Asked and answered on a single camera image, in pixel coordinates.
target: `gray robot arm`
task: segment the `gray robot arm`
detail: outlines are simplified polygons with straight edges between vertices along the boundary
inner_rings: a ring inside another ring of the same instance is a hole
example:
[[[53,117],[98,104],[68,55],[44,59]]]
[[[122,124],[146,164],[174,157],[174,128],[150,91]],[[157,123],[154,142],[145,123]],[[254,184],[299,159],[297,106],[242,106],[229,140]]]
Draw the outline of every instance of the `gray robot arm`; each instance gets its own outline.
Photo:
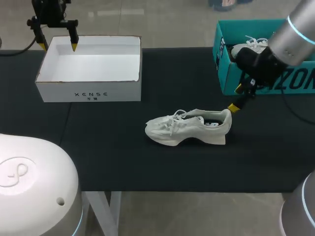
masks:
[[[268,40],[273,55],[287,65],[299,65],[315,50],[315,0],[302,0]]]
[[[236,112],[255,98],[257,88],[272,88],[287,66],[299,65],[315,51],[315,0],[302,0],[284,24],[268,40],[268,47],[257,54],[242,48],[235,58],[249,77],[235,92],[242,94],[228,108]]]

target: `white sneaker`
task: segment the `white sneaker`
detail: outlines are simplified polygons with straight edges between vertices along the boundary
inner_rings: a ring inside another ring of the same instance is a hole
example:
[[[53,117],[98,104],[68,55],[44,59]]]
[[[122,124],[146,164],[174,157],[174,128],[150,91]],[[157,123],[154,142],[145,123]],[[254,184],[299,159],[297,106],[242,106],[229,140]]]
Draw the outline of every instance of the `white sneaker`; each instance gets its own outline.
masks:
[[[242,49],[242,48],[250,48],[253,51],[255,51],[256,53],[260,54],[262,51],[264,51],[264,49],[266,47],[268,47],[268,39],[266,38],[259,38],[259,39],[255,39],[253,37],[247,36],[247,38],[250,38],[250,40],[246,41],[246,43],[241,43],[241,44],[237,44],[235,46],[233,46],[232,50],[231,50],[231,55],[233,58],[236,58],[238,52]]]
[[[176,146],[187,138],[197,138],[208,144],[225,144],[225,135],[232,125],[232,115],[228,109],[221,112],[178,110],[172,116],[159,117],[147,122],[146,134],[152,140]]]

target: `teal shoe box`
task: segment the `teal shoe box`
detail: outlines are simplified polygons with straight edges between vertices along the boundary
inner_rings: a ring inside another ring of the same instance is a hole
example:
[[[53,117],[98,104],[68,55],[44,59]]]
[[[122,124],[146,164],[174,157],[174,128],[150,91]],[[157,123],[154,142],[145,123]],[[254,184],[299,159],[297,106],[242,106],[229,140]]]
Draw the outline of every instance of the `teal shoe box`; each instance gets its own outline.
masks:
[[[248,75],[231,62],[228,47],[246,43],[245,35],[253,38],[267,38],[282,25],[285,19],[275,20],[222,20],[217,24],[213,46],[213,57],[218,71],[221,90],[224,95],[236,95],[234,92],[240,81]],[[283,90],[287,93],[315,93],[315,55],[300,66],[288,67],[283,73]],[[280,94],[280,78],[272,89],[257,90],[256,94]]]

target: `black tablecloth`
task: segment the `black tablecloth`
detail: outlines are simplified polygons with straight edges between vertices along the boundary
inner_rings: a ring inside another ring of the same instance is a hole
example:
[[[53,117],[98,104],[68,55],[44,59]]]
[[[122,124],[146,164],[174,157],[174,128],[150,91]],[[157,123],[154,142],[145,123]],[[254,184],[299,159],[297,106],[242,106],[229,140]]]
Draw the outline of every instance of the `black tablecloth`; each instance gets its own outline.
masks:
[[[69,103],[43,103],[35,85],[42,51],[0,57],[0,133],[46,139],[57,145]]]
[[[10,84],[6,96],[23,91],[14,106],[0,105],[8,114],[0,127],[55,143],[59,137],[83,191],[286,192],[315,168],[315,127],[293,117],[280,95],[261,95],[237,113],[225,146],[192,140],[166,147],[146,137],[150,119],[178,109],[222,110],[235,98],[222,95],[211,48],[143,50],[142,101],[72,103],[64,133],[68,104],[43,103],[33,82],[42,56],[30,51],[10,63],[0,58],[1,70],[12,67],[1,72],[1,83]],[[315,95],[288,101],[315,120]]]

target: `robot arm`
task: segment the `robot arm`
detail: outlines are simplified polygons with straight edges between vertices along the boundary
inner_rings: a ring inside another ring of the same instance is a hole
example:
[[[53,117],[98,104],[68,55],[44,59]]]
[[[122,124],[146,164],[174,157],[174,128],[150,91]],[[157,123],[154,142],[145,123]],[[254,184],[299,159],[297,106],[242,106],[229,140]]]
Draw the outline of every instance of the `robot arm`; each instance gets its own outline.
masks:
[[[268,47],[257,54],[243,48],[235,61],[251,79],[242,81],[235,92],[242,94],[229,109],[240,110],[255,97],[258,87],[272,88],[288,65],[301,64],[315,51],[315,0],[302,0],[285,23],[268,40]]]
[[[68,3],[71,3],[71,0],[32,0],[36,16],[28,20],[27,25],[34,31],[36,42],[45,51],[48,49],[48,44],[40,25],[47,25],[50,28],[67,28],[73,51],[77,47],[79,41],[76,30],[78,20],[64,19],[64,12]]]

